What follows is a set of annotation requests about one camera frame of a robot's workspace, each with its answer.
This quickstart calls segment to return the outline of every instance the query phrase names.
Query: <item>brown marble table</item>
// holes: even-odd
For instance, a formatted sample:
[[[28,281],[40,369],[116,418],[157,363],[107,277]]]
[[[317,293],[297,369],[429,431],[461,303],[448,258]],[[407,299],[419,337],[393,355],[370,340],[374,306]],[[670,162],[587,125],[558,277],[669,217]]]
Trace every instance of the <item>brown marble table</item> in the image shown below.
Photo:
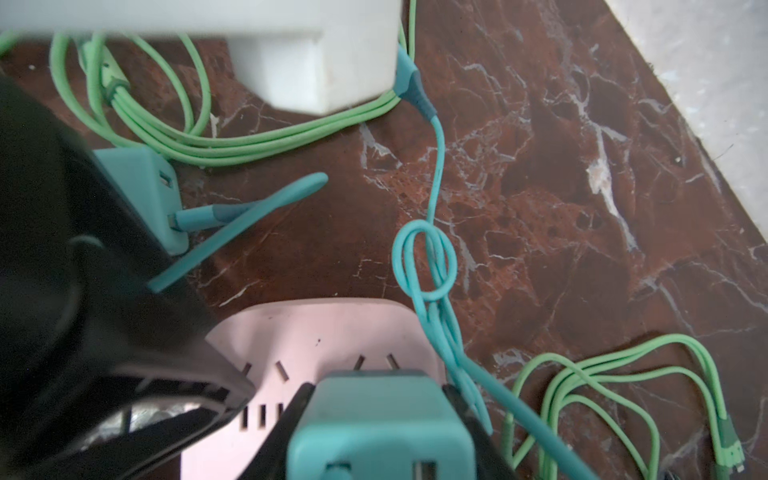
[[[600,0],[423,0],[418,15],[417,63],[448,141],[437,218],[459,255],[451,298],[469,355],[511,385],[538,353],[583,359],[661,333],[692,335],[720,369],[747,454],[739,478],[768,478],[768,247],[652,65]],[[197,44],[220,136],[302,119],[238,84],[223,42]],[[199,103],[180,43],[156,45]],[[134,96],[178,124],[180,105],[159,70],[131,45],[111,48]],[[47,50],[19,45],[0,65],[93,147],[108,146],[56,95]],[[84,98],[74,57],[69,71]],[[430,126],[401,104],[274,159],[217,170],[175,164],[188,207],[256,200],[314,171],[330,176],[318,194],[249,229],[190,281],[221,319],[307,297],[409,305],[389,252],[400,226],[425,216],[434,144]],[[639,367],[668,364],[693,366],[685,351],[667,347]],[[553,372],[535,375],[524,397],[536,402]],[[656,419],[662,469],[709,478],[707,419],[692,383],[666,377],[612,388]],[[498,430],[502,412],[489,405]],[[647,455],[644,423],[609,411]],[[639,478],[594,414],[569,407],[562,425],[602,478]]]

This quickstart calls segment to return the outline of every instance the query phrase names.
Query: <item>blue cable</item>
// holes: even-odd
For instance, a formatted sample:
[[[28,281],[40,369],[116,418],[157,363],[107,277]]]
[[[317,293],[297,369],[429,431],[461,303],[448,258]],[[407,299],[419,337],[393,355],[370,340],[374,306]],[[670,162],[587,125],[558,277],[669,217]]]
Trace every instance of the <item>blue cable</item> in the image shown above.
[[[468,405],[478,416],[485,431],[493,432],[488,408],[485,406],[479,383],[497,402],[511,412],[528,433],[536,438],[539,445],[560,465],[563,472],[574,480],[598,480],[598,476],[571,451],[545,424],[536,413],[522,400],[512,394],[481,366],[471,361],[464,353],[462,332],[449,300],[449,293],[456,281],[458,261],[451,240],[439,228],[435,227],[435,209],[440,194],[440,183],[445,166],[445,134],[434,107],[421,89],[421,81],[415,73],[418,70],[408,58],[398,56],[398,75],[395,91],[411,102],[429,123],[435,128],[437,137],[437,164],[432,191],[429,194],[429,206],[426,220],[413,220],[406,223],[397,233],[392,245],[392,270],[398,285],[413,300],[413,308],[422,324],[427,339],[435,348],[445,364],[445,368],[462,393]],[[429,271],[435,289],[423,292],[419,285],[413,247],[416,237],[423,233],[426,237],[426,253]]]
[[[182,276],[189,273],[200,262],[213,255],[221,247],[229,243],[234,237],[240,235],[245,229],[266,217],[275,209],[292,204],[314,194],[323,185],[328,183],[328,175],[316,173],[301,177],[292,184],[289,184],[264,200],[256,202],[248,210],[243,212],[231,223],[222,227],[203,243],[195,247],[188,254],[177,260],[176,263],[169,266],[164,272],[157,275],[147,283],[149,290],[159,293],[176,283]]]

